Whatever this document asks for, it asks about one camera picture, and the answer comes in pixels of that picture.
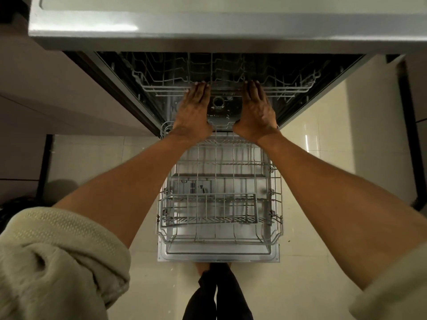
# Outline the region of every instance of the wire rack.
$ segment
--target wire rack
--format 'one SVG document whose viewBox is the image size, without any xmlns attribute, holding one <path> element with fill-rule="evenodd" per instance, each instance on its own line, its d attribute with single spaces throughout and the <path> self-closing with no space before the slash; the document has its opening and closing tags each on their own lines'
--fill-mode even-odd
<svg viewBox="0 0 427 320">
<path fill-rule="evenodd" d="M 289 69 L 280 54 L 209 54 L 121 52 L 124 63 L 147 93 L 156 97 L 182 96 L 196 81 L 210 82 L 212 96 L 240 97 L 245 80 L 259 80 L 267 96 L 285 102 L 308 92 L 320 77 L 309 65 Z"/>
<path fill-rule="evenodd" d="M 163 125 L 162 137 L 172 125 Z M 274 244 L 283 234 L 281 177 L 261 148 L 219 130 L 168 175 L 157 233 L 167 244 Z"/>
</svg>

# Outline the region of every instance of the forearm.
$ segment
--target forearm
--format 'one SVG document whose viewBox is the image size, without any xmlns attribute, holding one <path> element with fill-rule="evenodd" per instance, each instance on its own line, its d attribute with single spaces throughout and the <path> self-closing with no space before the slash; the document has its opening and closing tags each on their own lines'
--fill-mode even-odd
<svg viewBox="0 0 427 320">
<path fill-rule="evenodd" d="M 183 137 L 169 135 L 90 180 L 55 207 L 96 221 L 129 247 L 167 174 L 189 146 Z"/>
<path fill-rule="evenodd" d="M 321 161 L 280 134 L 258 143 L 341 268 L 360 288 L 427 241 L 427 219 L 391 193 Z"/>
</svg>

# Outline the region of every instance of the black pants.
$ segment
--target black pants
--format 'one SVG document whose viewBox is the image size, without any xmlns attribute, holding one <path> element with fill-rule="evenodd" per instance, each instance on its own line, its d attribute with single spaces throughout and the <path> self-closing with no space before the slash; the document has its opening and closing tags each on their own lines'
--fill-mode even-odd
<svg viewBox="0 0 427 320">
<path fill-rule="evenodd" d="M 183 320 L 253 320 L 242 290 L 226 263 L 211 263 L 211 269 L 200 277 L 199 285 L 185 308 Z"/>
</svg>

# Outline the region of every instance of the beige sweater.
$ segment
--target beige sweater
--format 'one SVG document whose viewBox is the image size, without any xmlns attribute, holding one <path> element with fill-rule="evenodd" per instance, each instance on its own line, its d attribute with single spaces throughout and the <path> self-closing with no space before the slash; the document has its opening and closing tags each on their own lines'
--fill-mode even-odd
<svg viewBox="0 0 427 320">
<path fill-rule="evenodd" d="M 129 287 L 130 254 L 108 230 L 54 208 L 21 211 L 0 235 L 0 320 L 104 320 Z M 350 307 L 358 320 L 427 319 L 427 244 Z"/>
</svg>

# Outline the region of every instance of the glossy floor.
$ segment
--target glossy floor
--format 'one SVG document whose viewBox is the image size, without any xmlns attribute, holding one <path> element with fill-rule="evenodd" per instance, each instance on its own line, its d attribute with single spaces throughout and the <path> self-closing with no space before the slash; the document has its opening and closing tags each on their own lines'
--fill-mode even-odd
<svg viewBox="0 0 427 320">
<path fill-rule="evenodd" d="M 394 64 L 377 56 L 313 104 L 282 133 L 313 155 L 386 188 L 407 203 L 415 185 Z M 154 137 L 56 136 L 46 196 L 60 199 L 126 161 Z M 352 319 L 360 290 L 339 269 L 285 188 L 280 263 L 233 264 L 255 319 Z M 130 290 L 111 320 L 182 319 L 198 288 L 191 263 L 158 263 L 155 207 L 131 246 Z"/>
</svg>

